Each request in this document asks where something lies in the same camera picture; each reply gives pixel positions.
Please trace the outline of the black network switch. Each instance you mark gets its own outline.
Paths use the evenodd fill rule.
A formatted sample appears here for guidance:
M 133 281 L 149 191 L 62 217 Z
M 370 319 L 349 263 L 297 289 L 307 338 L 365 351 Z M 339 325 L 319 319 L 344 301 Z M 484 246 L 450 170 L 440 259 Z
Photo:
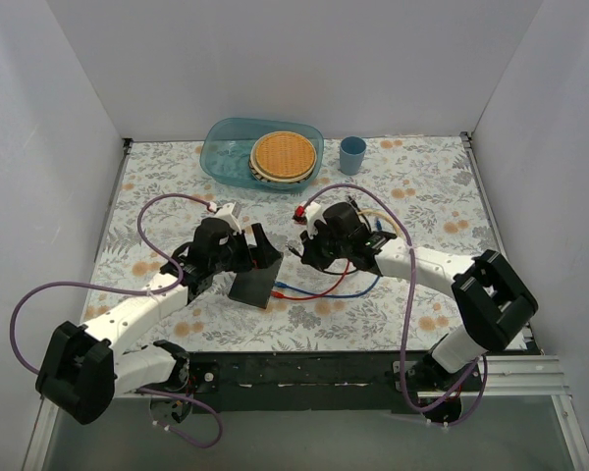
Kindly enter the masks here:
M 260 309 L 266 309 L 271 292 L 279 275 L 283 259 L 280 258 L 269 268 L 254 269 L 236 275 L 228 298 Z

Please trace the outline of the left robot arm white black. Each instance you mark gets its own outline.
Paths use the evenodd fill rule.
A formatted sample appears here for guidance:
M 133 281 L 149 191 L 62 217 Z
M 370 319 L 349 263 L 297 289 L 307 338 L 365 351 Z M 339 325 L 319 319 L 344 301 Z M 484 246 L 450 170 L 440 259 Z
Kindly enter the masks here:
M 254 243 L 217 218 L 207 218 L 192 241 L 179 246 L 146 285 L 143 295 L 124 299 L 105 314 L 57 327 L 35 382 L 36 390 L 81 424 L 96 420 L 112 399 L 142 387 L 164 393 L 190 390 L 190 359 L 182 347 L 157 340 L 135 350 L 151 328 L 187 307 L 211 288 L 216 275 L 229 272 L 270 288 L 283 255 L 259 224 Z

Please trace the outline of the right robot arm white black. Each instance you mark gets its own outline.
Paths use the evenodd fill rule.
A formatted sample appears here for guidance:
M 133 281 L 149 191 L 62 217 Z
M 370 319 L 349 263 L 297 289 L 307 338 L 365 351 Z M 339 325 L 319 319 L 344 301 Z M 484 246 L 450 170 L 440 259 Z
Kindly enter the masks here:
M 436 390 L 450 388 L 460 369 L 476 357 L 506 349 L 538 310 L 538 302 L 508 260 L 487 250 L 479 256 L 453 255 L 428 248 L 411 249 L 393 233 L 372 231 L 355 208 L 317 203 L 298 209 L 304 220 L 301 263 L 317 270 L 347 259 L 357 270 L 419 285 L 453 298 L 462 325 L 429 353 L 426 382 Z

